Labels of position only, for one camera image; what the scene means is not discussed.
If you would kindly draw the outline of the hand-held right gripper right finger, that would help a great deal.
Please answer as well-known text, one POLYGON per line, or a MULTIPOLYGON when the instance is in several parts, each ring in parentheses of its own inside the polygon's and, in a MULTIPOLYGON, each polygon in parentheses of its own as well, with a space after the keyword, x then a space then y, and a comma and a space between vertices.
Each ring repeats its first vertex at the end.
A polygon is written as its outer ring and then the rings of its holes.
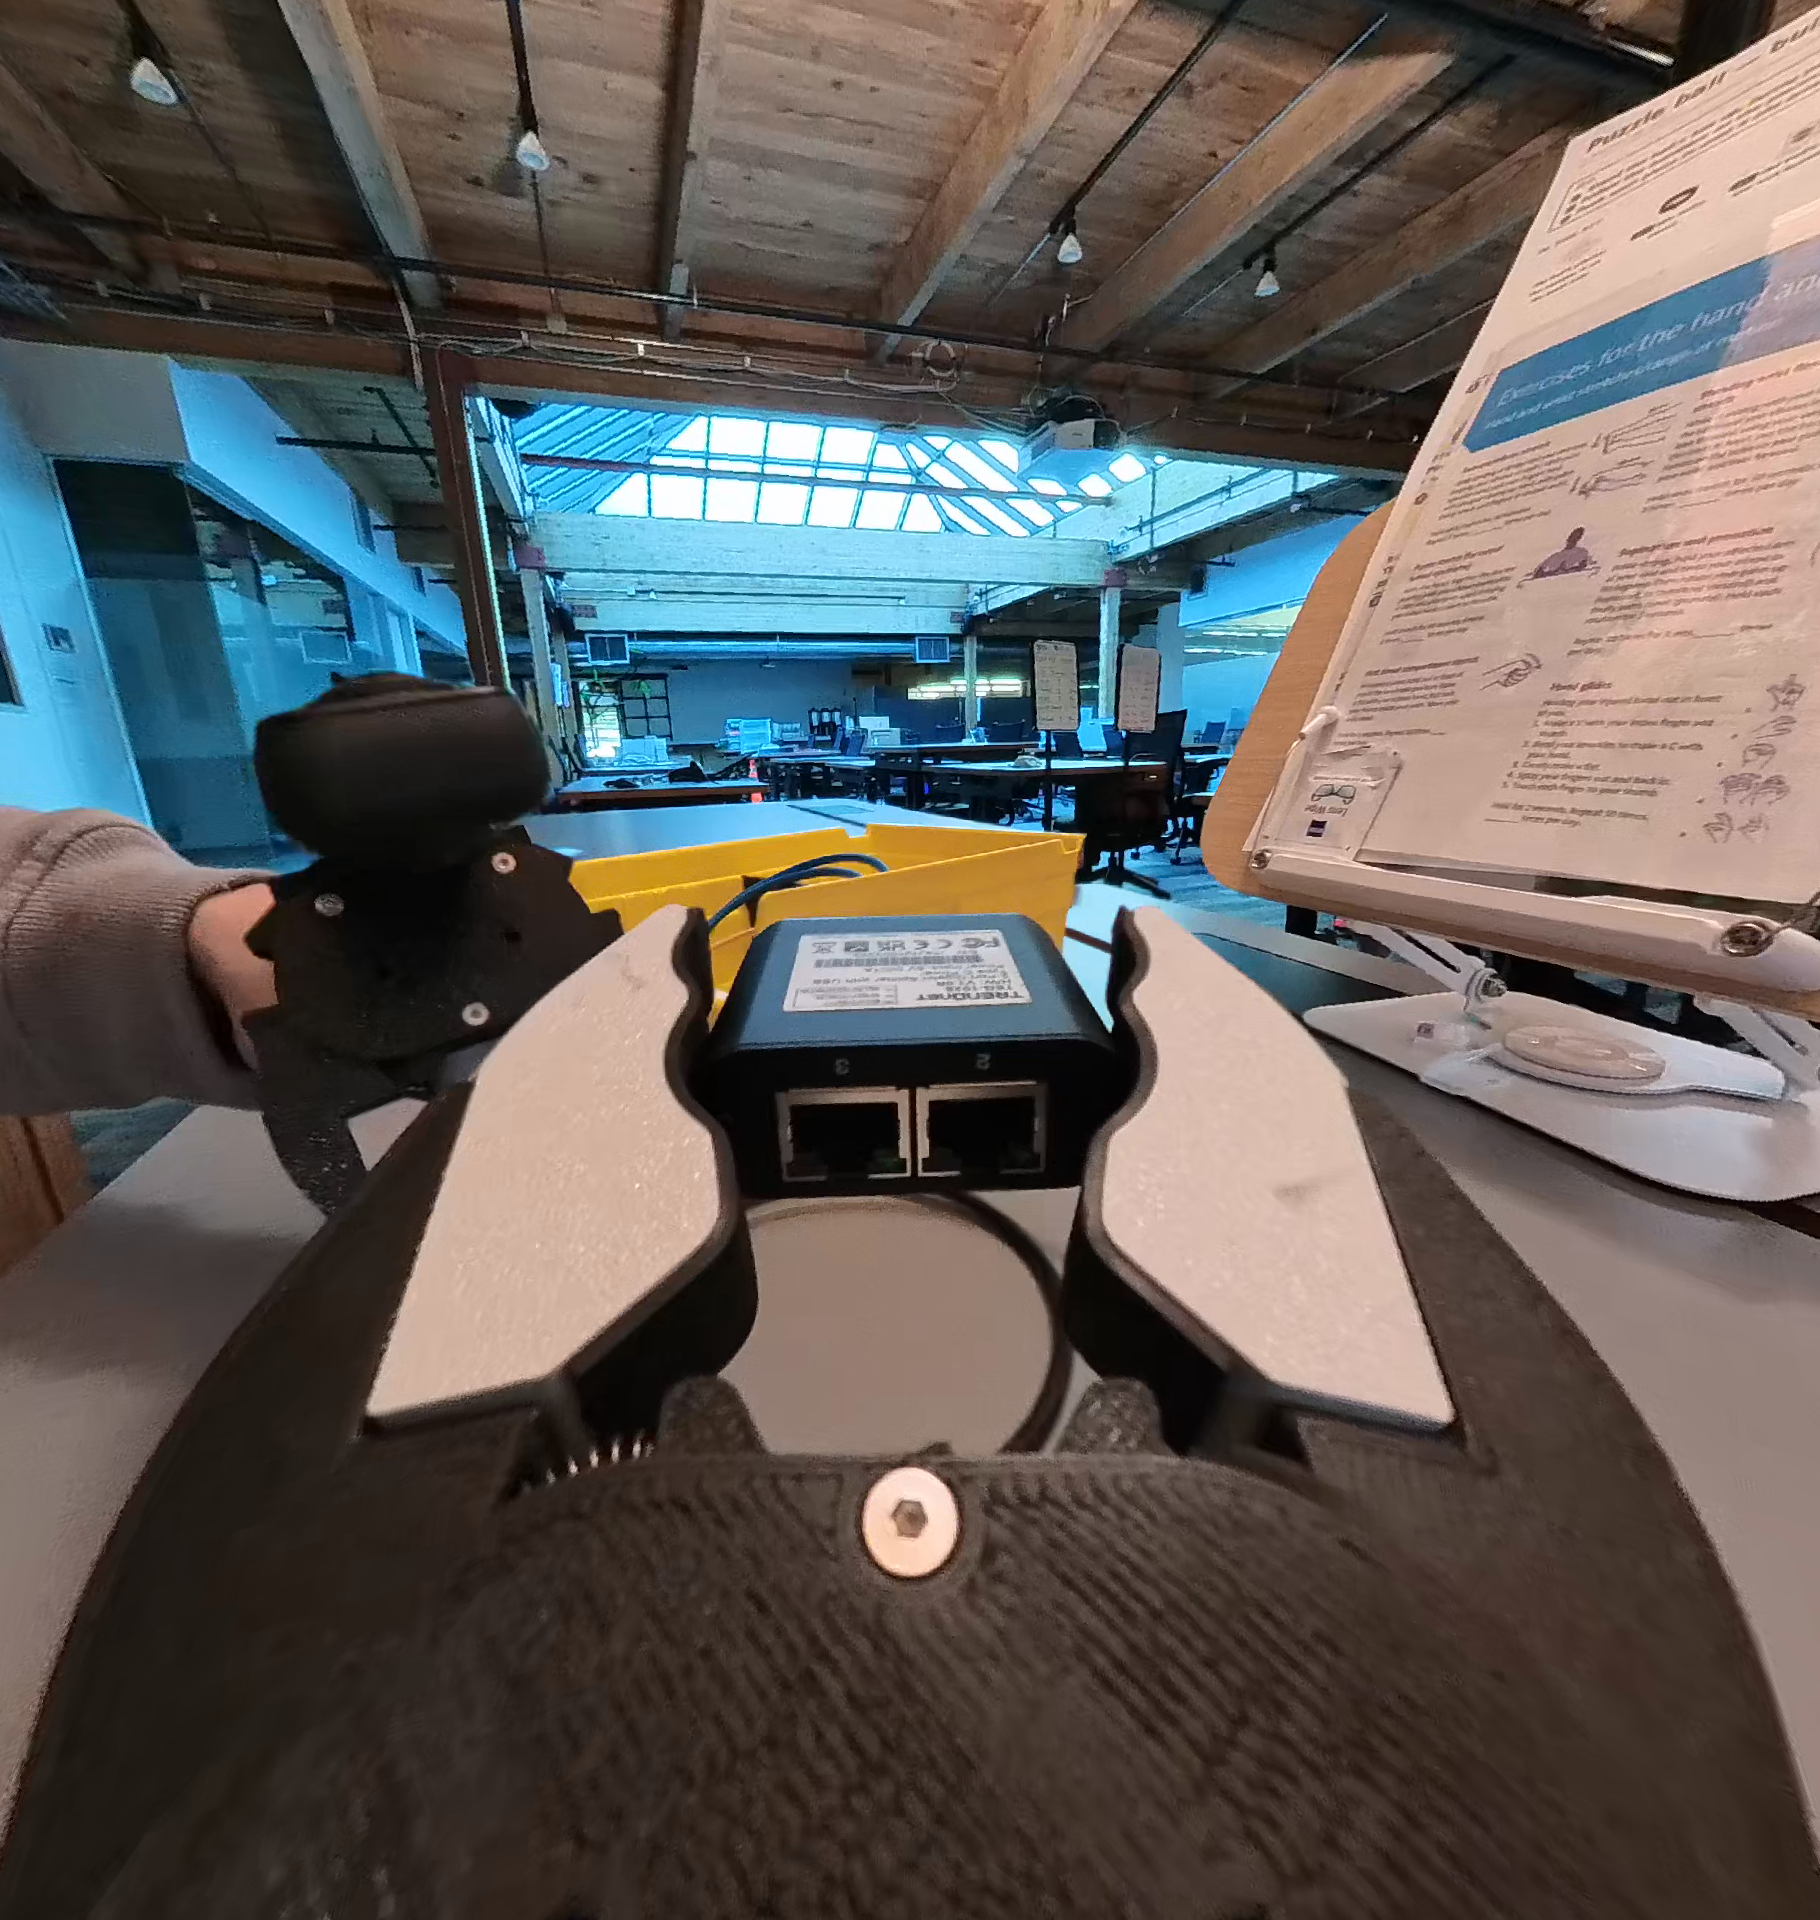
POLYGON ((1350 1088, 1276 1001, 1160 908, 1114 925, 1137 1084, 1093 1141, 1084 1234, 1213 1366, 1374 1427, 1455 1404, 1350 1088))

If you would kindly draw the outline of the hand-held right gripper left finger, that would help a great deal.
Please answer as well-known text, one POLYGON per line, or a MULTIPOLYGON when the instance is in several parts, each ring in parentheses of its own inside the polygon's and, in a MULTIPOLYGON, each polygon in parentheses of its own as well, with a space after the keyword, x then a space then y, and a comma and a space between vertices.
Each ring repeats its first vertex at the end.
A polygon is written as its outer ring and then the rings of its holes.
POLYGON ((368 1388, 374 1427, 533 1409, 659 1427, 759 1307, 746 1207, 692 1090, 704 918, 666 906, 563 980, 473 1071, 368 1388))

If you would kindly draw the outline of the black network adapter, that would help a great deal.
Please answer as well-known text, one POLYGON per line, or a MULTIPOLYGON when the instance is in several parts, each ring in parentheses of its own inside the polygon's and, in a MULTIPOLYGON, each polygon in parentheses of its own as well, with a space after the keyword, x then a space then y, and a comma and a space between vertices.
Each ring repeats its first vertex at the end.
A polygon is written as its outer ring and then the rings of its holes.
POLYGON ((777 921, 692 1088, 752 1202, 1077 1186, 1125 1054, 1043 925, 777 921))

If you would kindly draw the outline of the yellow plastic bin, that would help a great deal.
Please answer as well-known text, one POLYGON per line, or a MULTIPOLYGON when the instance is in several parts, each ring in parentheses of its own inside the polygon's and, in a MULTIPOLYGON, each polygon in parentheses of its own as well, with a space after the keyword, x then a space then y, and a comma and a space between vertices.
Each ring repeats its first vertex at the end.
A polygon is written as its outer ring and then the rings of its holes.
POLYGON ((581 857, 573 884, 593 909, 612 909, 632 931, 665 906, 718 917, 752 880, 826 859, 833 877, 809 877, 727 912, 710 935, 712 980, 735 980, 752 935, 789 918, 883 918, 1018 915, 1061 941, 1077 887, 1081 840, 1066 832, 962 826, 823 824, 755 831, 669 851, 581 857))

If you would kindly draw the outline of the person's left forearm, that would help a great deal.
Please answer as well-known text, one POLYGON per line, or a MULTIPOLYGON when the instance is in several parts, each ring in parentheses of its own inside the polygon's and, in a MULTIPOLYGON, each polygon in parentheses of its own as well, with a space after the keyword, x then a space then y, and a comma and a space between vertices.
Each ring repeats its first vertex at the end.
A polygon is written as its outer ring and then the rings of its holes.
POLYGON ((256 1108, 186 951, 195 908, 249 878, 108 811, 0 808, 0 1117, 256 1108))

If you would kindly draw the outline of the grey desk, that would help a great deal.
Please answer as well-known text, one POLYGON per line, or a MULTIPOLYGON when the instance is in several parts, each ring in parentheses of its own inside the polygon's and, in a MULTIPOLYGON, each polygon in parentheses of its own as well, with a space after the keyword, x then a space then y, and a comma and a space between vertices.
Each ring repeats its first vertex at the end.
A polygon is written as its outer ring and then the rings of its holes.
POLYGON ((1084 1179, 1062 1452, 733 1356, 374 1427, 492 1047, 331 1215, 237 1115, 0 1278, 0 1915, 1820 1915, 1820 1243, 1331 1063, 1451 1427, 1213 1366, 1084 1179))

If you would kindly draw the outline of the white document stand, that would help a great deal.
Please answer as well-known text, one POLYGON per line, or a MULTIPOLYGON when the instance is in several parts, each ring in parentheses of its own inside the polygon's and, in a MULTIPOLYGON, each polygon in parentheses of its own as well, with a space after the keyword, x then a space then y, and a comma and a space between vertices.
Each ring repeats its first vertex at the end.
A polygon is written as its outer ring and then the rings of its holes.
POLYGON ((1371 594, 1380 507, 1318 570, 1205 814, 1235 894, 1350 925, 1428 990, 1311 1027, 1428 1090, 1645 1182, 1739 1204, 1820 1200, 1820 903, 1658 897, 1298 844, 1336 747, 1330 683, 1371 594))

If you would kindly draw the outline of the black office chair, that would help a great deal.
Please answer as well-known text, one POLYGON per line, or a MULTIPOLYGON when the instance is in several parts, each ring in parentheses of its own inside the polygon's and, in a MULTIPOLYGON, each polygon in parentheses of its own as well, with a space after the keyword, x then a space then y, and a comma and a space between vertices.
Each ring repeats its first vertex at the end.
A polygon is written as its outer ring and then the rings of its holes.
POLYGON ((1084 837, 1084 880, 1132 887, 1151 899, 1168 899, 1153 878, 1127 868, 1135 850, 1162 844, 1180 787, 1187 708, 1157 714, 1151 732, 1125 733, 1125 754, 1108 772, 1081 783, 1075 801, 1075 832, 1084 837))

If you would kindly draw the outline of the skylight window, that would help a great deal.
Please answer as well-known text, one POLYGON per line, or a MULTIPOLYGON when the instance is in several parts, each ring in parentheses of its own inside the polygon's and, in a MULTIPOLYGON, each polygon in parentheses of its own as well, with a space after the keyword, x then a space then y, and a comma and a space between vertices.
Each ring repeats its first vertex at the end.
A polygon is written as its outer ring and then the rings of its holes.
POLYGON ((1075 478, 1024 475, 1018 446, 764 416, 540 404, 513 421, 545 513, 1028 538, 1160 473, 1119 453, 1075 478))

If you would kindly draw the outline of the row of office tables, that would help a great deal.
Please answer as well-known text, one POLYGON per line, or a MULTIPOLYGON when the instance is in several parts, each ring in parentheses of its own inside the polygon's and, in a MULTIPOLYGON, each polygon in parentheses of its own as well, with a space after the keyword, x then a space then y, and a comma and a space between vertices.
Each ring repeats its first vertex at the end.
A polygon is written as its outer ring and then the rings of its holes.
MULTIPOLYGON (((993 824, 1037 824, 1046 831, 1075 831, 1075 801, 1081 783, 1114 767, 1124 754, 1124 736, 1090 722, 1084 737, 1046 736, 1043 742, 935 742, 867 752, 762 751, 726 756, 707 770, 693 762, 644 765, 614 773, 589 773, 559 787, 542 811, 599 811, 617 808, 707 805, 765 798, 801 804, 812 797, 857 797, 903 809, 965 811, 993 824), (759 756, 768 787, 742 780, 746 756, 759 756)), ((1198 783, 1228 765, 1228 751, 1193 749, 1182 736, 1180 787, 1169 821, 1184 808, 1201 808, 1198 783)))

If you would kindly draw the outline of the orange wooden panel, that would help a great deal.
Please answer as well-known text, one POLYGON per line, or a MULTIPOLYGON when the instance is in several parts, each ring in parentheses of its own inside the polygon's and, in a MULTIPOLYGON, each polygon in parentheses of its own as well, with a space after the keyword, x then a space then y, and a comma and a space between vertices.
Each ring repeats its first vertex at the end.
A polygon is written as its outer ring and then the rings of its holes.
POLYGON ((0 1276, 90 1200, 72 1117, 0 1119, 0 1276))

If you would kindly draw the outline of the printed sheet with blue band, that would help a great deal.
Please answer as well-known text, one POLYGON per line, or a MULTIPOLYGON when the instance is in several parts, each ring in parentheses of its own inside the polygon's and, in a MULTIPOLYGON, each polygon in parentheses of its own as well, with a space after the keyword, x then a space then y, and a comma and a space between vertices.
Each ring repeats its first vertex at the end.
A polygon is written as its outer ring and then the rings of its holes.
POLYGON ((1820 897, 1820 200, 1505 313, 1341 678, 1380 865, 1820 897))

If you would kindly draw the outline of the ceiling projector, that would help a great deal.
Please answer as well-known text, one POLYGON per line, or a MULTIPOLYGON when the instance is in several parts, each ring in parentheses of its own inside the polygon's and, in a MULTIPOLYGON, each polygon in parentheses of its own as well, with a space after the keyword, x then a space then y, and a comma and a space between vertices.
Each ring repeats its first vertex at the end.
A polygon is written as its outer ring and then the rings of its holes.
POLYGON ((1018 444, 1024 467, 1051 462, 1112 456, 1125 441, 1119 423, 1093 399, 1080 393, 1049 397, 1029 420, 1018 444))

